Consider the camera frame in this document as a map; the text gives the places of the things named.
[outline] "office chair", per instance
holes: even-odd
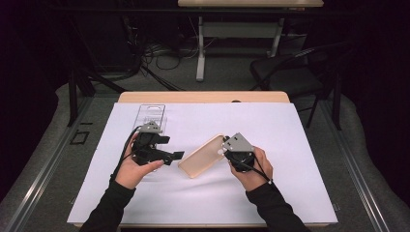
[[[255,60],[250,63],[250,72],[257,81],[254,90],[273,90],[285,92],[289,99],[315,95],[306,127],[309,128],[319,100],[327,99],[334,90],[334,114],[338,115],[340,73],[349,60],[352,44],[333,43],[299,51],[295,54]]]

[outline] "black sleeve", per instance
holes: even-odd
[[[111,182],[99,205],[91,212],[79,231],[115,232],[123,217],[124,208],[134,192],[135,188],[128,189],[115,181]]]
[[[266,221],[269,231],[309,231],[274,184],[266,183],[247,191],[247,197],[256,205],[257,212]]]

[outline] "person's right hand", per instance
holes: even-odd
[[[268,176],[270,180],[274,175],[274,167],[271,163],[266,159],[265,151],[258,147],[254,147],[254,154],[255,154],[255,162],[254,168],[259,171],[262,171],[260,166],[263,168],[263,172]],[[235,168],[232,166],[232,163],[229,163],[232,174],[238,178],[238,180],[242,183],[246,191],[252,191],[263,184],[267,183],[267,180],[263,178],[260,174],[255,171],[248,171],[248,172],[237,172]]]

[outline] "person's left hand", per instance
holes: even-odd
[[[115,181],[118,184],[127,189],[134,189],[145,175],[163,165],[163,160],[156,160],[140,166],[132,160],[132,156],[127,157],[127,155],[132,152],[132,143],[135,141],[136,137],[137,133],[132,136],[132,139],[128,144],[126,153],[124,154],[126,158],[121,163],[117,177],[115,178]]]

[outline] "white tabletop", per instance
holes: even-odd
[[[108,187],[134,127],[139,103],[116,103],[93,156],[68,223],[80,225]],[[240,132],[263,148],[275,168],[274,181],[305,224],[336,223],[337,218],[298,113],[292,103],[167,103],[168,152],[188,156],[217,133]],[[122,226],[241,227],[264,225],[239,181],[222,159],[191,179],[178,161],[148,174],[126,207]]]

